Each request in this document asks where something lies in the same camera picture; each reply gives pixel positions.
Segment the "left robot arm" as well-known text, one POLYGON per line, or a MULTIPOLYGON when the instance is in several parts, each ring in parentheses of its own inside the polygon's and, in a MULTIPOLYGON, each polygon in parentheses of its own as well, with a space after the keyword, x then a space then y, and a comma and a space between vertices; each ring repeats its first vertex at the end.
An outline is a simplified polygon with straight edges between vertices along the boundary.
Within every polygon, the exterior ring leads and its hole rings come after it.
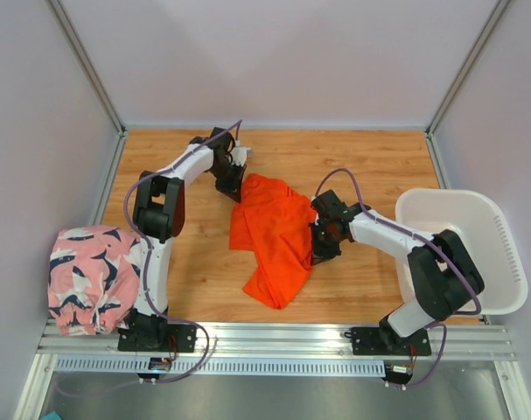
POLYGON ((204 173, 215 189, 241 201, 241 183, 253 151, 238 139, 236 123, 214 128, 208 137, 196 136, 173 162, 158 171, 144 171, 123 202, 126 221, 141 236, 141 285, 127 321, 128 329, 148 350, 163 348, 169 338, 166 286, 172 246, 185 225, 185 192, 204 173), (129 199, 135 195, 133 214, 129 199))

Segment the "pink patterned garment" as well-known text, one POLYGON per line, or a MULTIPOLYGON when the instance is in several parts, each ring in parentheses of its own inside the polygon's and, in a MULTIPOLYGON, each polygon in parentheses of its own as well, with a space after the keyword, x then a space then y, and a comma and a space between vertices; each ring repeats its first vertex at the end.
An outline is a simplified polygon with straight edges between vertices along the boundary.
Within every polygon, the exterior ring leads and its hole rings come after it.
POLYGON ((125 326, 140 284, 137 234, 95 225, 58 233, 49 261, 48 310, 62 336, 106 335, 125 326))

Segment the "orange garment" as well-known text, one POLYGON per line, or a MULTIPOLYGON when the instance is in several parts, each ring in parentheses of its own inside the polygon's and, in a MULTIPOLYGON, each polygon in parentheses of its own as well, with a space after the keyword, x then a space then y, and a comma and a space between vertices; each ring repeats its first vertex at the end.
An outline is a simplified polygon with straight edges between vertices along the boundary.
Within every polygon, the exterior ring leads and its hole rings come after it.
POLYGON ((250 297, 282 310, 309 279, 311 229, 316 212, 308 197, 285 181, 251 173, 231 215, 229 248, 252 251, 257 269, 243 287, 250 297))

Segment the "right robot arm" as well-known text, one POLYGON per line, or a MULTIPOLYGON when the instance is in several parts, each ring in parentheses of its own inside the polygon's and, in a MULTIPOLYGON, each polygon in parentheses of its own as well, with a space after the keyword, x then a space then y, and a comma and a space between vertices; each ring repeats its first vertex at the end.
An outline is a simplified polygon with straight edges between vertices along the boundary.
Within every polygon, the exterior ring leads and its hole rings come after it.
POLYGON ((311 229, 311 264, 341 255, 340 243, 357 242, 374 247, 406 263, 414 296, 384 317, 377 340, 384 351, 400 354, 414 334, 460 314, 468 303, 481 310, 479 294, 484 280, 459 235, 405 227, 358 202, 348 206, 329 190, 311 201, 317 213, 311 229))

